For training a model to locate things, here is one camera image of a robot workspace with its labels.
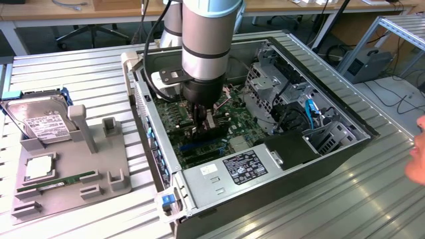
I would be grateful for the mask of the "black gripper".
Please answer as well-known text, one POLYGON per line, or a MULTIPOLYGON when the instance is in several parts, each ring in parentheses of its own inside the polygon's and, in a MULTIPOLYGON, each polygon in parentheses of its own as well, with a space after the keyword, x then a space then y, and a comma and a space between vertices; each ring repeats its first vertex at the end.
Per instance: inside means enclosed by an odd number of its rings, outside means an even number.
POLYGON ((195 79, 184 82, 183 94, 195 122, 192 139, 208 139, 217 129, 213 105, 221 97, 224 82, 225 75, 212 80, 195 79))

